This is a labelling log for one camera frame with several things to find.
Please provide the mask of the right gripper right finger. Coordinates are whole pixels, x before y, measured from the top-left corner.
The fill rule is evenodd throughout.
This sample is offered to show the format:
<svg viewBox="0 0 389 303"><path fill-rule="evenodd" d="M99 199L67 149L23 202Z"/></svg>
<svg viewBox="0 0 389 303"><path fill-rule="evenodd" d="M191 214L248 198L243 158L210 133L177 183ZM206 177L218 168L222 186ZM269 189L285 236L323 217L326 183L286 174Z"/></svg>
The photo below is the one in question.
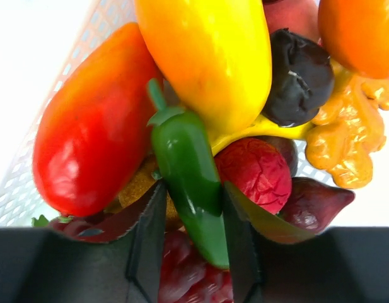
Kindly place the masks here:
<svg viewBox="0 0 389 303"><path fill-rule="evenodd" d="M262 302L265 282L258 236L290 245L314 238L250 201L234 184L224 183L223 217L235 302Z"/></svg>

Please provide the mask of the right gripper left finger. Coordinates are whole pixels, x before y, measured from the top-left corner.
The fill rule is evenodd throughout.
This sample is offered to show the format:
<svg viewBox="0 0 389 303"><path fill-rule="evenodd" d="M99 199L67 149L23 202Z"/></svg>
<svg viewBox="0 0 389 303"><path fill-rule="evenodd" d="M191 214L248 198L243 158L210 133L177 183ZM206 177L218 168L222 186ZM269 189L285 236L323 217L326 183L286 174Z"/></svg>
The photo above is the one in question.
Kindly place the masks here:
<svg viewBox="0 0 389 303"><path fill-rule="evenodd" d="M78 302L157 302L166 224L166 184L158 181L136 202L78 237L100 258Z"/></svg>

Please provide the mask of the green chili pepper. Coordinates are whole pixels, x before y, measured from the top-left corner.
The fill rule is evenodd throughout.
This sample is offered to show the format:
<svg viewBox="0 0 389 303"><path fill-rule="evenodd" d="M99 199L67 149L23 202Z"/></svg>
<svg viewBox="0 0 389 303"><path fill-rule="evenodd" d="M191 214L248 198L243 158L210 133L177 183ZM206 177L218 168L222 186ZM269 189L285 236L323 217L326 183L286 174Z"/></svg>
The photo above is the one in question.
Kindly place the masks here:
<svg viewBox="0 0 389 303"><path fill-rule="evenodd" d="M147 91L156 107L148 121L152 150L178 216L203 258L227 270L223 189L204 123L191 110L167 105L157 79Z"/></svg>

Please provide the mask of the pink peach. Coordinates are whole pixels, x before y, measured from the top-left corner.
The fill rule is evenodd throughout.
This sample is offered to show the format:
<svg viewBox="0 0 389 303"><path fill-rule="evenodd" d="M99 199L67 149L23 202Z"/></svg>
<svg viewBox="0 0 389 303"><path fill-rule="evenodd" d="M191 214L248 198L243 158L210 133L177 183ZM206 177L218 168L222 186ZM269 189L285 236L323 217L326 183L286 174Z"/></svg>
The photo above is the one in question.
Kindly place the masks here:
<svg viewBox="0 0 389 303"><path fill-rule="evenodd" d="M269 33L282 28L318 42L318 5L313 0L262 1Z"/></svg>

